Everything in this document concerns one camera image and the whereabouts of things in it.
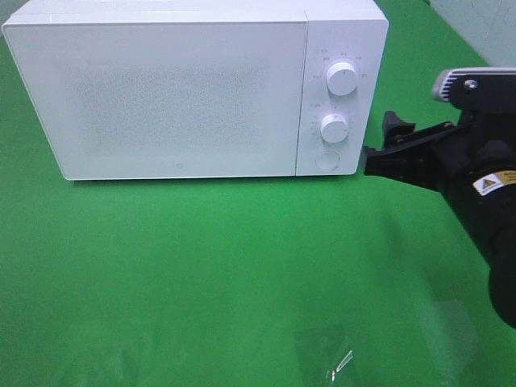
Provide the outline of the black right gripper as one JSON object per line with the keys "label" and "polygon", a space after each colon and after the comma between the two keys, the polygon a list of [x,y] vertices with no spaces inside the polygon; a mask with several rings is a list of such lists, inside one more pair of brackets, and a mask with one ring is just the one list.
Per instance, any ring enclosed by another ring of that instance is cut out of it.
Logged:
{"label": "black right gripper", "polygon": [[362,147],[364,174],[442,194],[513,194],[515,68],[445,69],[431,95],[458,110],[486,114],[418,131],[390,110],[382,122],[383,147]]}

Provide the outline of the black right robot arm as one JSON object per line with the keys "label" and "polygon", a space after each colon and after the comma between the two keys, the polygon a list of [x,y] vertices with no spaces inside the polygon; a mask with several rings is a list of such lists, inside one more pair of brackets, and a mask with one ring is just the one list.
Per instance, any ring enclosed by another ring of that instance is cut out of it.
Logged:
{"label": "black right robot arm", "polygon": [[386,112],[382,148],[363,148],[364,174],[442,194],[489,266],[493,309],[514,327],[515,70],[444,69],[432,97],[458,121],[417,130]]}

